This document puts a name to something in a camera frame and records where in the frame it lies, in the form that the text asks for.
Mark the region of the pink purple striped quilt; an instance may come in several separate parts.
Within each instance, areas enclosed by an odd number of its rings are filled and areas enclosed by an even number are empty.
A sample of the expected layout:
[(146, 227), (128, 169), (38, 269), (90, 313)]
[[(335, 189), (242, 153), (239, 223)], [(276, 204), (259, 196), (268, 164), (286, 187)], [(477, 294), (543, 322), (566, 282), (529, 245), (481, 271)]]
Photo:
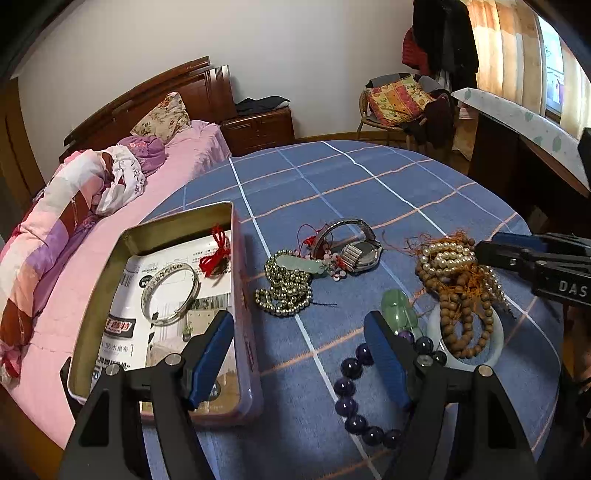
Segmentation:
[(38, 286), (70, 240), (145, 191), (138, 159), (125, 146), (68, 157), (34, 201), (1, 252), (1, 383), (20, 377), (22, 349), (40, 311)]

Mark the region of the wooden wardrobe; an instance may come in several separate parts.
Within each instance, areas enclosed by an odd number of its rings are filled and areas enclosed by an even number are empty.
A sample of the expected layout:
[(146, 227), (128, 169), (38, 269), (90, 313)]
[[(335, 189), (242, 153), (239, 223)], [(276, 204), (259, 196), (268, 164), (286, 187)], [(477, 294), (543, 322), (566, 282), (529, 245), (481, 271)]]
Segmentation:
[(1, 238), (7, 241), (14, 227), (45, 186), (26, 133), (18, 79), (1, 86)]

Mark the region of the red tassel charm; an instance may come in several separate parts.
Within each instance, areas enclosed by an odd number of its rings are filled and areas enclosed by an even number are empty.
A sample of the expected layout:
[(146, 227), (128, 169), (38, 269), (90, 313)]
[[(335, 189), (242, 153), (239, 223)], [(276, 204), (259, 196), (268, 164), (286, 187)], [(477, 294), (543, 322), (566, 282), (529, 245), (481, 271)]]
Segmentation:
[(228, 236), (221, 228), (221, 225), (214, 225), (211, 230), (211, 236), (215, 242), (216, 249), (213, 253), (202, 257), (198, 266), (205, 278), (211, 277), (230, 256)]

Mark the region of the wicker chair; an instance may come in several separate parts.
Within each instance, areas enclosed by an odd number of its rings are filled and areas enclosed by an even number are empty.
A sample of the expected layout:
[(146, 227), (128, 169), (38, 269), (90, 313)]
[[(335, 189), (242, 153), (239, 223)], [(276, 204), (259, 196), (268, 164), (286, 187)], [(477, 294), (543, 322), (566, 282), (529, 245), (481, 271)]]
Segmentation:
[(407, 143), (448, 147), (455, 135), (456, 106), (451, 93), (427, 75), (401, 73), (370, 80), (359, 100), (360, 125), (387, 132), (402, 130)]

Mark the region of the leaf-patterned desk cover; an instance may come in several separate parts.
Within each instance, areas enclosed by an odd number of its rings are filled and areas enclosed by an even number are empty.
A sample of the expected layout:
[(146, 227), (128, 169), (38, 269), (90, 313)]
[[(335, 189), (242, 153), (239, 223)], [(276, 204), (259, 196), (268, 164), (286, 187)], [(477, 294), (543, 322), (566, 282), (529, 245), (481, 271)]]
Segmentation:
[(454, 91), (452, 97), (524, 136), (590, 189), (578, 152), (579, 141), (560, 126), (513, 101), (480, 89), (463, 88)]

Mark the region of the white jade bangle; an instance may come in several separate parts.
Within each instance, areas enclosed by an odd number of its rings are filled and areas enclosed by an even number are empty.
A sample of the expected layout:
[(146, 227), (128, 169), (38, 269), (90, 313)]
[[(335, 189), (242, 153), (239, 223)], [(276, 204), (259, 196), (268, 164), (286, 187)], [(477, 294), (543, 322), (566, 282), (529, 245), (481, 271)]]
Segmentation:
[(435, 349), (447, 356), (446, 366), (456, 370), (474, 371), (478, 365), (495, 367), (505, 345), (504, 328), (497, 312), (478, 307), (472, 318), (462, 317), (468, 308), (459, 308), (456, 317), (446, 310), (440, 313), (437, 305), (427, 323), (427, 336)]

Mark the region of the orange patterned curtain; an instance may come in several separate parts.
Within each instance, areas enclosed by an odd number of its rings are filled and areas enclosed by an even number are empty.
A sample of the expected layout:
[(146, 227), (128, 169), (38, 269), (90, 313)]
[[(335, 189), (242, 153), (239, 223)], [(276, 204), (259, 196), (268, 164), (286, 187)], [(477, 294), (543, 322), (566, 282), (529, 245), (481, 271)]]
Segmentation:
[(544, 115), (558, 88), (559, 125), (579, 139), (590, 126), (590, 79), (554, 27), (523, 1), (467, 1), (476, 42), (477, 86)]

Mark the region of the pink metal tin box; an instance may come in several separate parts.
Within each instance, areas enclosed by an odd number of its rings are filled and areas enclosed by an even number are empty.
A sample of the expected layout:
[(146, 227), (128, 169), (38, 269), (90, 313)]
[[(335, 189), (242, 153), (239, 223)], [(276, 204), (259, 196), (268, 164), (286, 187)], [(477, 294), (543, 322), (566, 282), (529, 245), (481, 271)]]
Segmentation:
[(235, 334), (198, 426), (242, 425), (263, 410), (238, 211), (228, 201), (149, 220), (124, 231), (84, 310), (65, 392), (86, 401), (104, 369), (152, 367), (181, 352), (228, 311)]

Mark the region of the hanging dark coats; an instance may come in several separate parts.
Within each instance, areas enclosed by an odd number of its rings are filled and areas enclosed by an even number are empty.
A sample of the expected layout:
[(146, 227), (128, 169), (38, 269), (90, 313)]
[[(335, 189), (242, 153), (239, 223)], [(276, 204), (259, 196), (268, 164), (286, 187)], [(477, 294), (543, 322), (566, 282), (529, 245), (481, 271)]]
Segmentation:
[(462, 1), (413, 2), (413, 34), (430, 72), (449, 76), (453, 91), (477, 87), (479, 57), (468, 7)]

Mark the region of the brown wooden bead mala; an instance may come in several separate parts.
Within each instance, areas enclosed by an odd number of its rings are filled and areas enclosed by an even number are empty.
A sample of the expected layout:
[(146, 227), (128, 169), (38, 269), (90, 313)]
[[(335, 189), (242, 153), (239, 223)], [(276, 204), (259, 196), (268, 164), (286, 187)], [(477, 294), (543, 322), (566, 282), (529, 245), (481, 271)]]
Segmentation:
[(471, 320), (472, 310), (494, 309), (493, 304), (504, 298), (491, 268), (476, 259), (475, 248), (475, 239), (463, 231), (450, 237), (421, 235), (407, 241), (407, 251), (416, 259), (416, 275), (424, 289), (437, 297), (442, 315), (448, 310), (456, 317), (459, 308), (468, 308), (461, 316)]

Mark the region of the purple garment on bed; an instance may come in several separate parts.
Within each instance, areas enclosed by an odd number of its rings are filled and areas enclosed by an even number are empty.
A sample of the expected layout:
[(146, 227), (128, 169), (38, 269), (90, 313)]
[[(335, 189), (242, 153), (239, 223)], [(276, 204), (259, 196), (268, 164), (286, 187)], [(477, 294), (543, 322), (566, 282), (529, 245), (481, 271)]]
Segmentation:
[(121, 139), (118, 144), (125, 146), (133, 154), (145, 176), (155, 173), (167, 158), (164, 144), (157, 136), (129, 136)]

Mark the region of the dark wooden headboard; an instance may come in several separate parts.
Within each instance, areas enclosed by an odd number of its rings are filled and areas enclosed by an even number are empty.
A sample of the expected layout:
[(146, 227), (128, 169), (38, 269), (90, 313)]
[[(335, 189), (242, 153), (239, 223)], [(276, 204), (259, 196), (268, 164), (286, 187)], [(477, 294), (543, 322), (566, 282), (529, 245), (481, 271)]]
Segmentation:
[(59, 160), (77, 150), (115, 144), (171, 92), (181, 95), (192, 120), (219, 124), (236, 116), (229, 67), (215, 67), (204, 56), (162, 72), (104, 105), (65, 137)]

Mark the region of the wooden nightstand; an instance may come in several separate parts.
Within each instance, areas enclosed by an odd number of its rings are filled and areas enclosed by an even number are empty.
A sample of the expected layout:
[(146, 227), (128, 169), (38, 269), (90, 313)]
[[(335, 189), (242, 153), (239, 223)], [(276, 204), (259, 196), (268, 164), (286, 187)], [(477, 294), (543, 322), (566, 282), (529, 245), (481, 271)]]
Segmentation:
[(294, 144), (294, 124), (289, 107), (225, 121), (221, 132), (234, 156)]

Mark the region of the dark clothes on nightstand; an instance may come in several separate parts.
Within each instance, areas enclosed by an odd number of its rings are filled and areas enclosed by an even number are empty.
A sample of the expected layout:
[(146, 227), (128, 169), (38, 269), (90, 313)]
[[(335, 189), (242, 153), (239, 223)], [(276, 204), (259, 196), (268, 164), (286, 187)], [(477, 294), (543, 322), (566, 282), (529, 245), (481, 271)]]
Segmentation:
[(243, 117), (269, 113), (288, 105), (290, 105), (290, 100), (273, 95), (260, 99), (245, 98), (235, 104), (235, 110), (239, 117)]

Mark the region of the floral pillow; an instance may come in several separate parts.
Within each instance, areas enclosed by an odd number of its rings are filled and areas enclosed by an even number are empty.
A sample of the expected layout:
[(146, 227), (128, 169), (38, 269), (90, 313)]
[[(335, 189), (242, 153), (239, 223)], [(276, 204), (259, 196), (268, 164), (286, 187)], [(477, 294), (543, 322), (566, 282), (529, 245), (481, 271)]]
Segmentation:
[(191, 120), (178, 92), (168, 93), (130, 131), (134, 136), (155, 136), (166, 145), (177, 133), (187, 130)]

